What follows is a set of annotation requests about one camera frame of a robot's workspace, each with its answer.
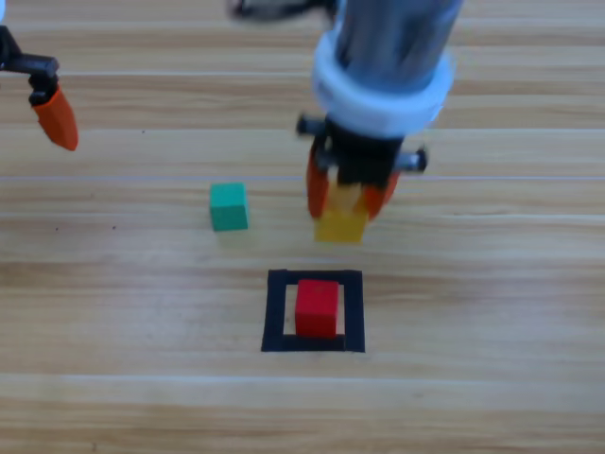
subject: wooden surface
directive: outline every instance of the wooden surface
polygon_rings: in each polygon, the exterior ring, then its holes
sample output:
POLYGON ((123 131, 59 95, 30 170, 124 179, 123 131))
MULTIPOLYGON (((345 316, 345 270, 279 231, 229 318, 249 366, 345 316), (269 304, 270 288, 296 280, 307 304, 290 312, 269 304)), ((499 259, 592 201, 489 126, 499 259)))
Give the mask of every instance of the wooden surface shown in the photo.
POLYGON ((9 1, 82 128, 0 79, 0 452, 605 452, 605 3, 467 0, 459 77, 362 247, 313 242, 321 23, 9 1), (236 178, 252 228, 210 230, 236 178), (366 355, 261 354, 267 272, 364 271, 366 355))

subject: red cube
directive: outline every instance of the red cube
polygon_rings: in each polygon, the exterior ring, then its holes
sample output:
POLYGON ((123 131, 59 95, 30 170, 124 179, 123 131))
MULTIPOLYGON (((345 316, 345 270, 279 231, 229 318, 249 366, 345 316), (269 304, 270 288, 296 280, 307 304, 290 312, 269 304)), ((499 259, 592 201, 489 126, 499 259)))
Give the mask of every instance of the red cube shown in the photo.
POLYGON ((299 281, 295 308, 296 335, 333 339, 337 336, 338 282, 299 281))

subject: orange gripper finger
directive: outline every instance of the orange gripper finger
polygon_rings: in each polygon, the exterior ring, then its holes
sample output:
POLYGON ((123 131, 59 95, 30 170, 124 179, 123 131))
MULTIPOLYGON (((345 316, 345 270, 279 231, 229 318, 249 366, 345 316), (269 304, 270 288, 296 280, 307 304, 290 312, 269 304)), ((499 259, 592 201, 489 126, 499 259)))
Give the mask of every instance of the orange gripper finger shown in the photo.
POLYGON ((364 199, 370 220, 376 218, 382 208, 389 203, 395 193, 400 173, 394 173, 389 178, 389 185, 385 190, 379 190, 374 186, 364 188, 364 199))
POLYGON ((33 110, 51 142, 70 151, 78 147, 78 125, 61 87, 48 102, 34 106, 33 110))
POLYGON ((313 144, 306 168, 306 190, 308 209, 311 218, 320 218, 323 214, 323 208, 328 197, 328 189, 330 186, 328 173, 318 169, 315 164, 316 149, 317 145, 313 144))

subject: yellow cube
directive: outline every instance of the yellow cube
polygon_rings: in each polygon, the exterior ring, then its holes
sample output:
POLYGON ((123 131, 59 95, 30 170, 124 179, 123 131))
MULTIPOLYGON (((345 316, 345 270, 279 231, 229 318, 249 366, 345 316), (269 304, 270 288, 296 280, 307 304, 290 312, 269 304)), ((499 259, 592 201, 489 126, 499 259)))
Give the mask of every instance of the yellow cube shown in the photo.
POLYGON ((368 212, 326 210, 315 223, 315 240, 331 243, 360 243, 368 224, 368 212))

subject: black gripper mount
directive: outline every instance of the black gripper mount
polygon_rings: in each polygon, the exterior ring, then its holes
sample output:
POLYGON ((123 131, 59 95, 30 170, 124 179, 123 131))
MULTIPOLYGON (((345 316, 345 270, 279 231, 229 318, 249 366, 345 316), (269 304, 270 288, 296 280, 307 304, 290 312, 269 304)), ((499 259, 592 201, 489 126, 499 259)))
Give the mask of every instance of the black gripper mount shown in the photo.
POLYGON ((7 26, 0 26, 0 71, 29 75, 31 106, 48 102, 59 88, 59 63, 53 57, 24 54, 7 26))
POLYGON ((365 184, 386 188, 393 173, 423 173, 428 165, 424 147, 402 152, 404 138, 376 139, 342 128, 329 117, 301 115, 296 126, 300 136, 312 136, 319 144, 316 166, 338 167, 339 184, 365 184))

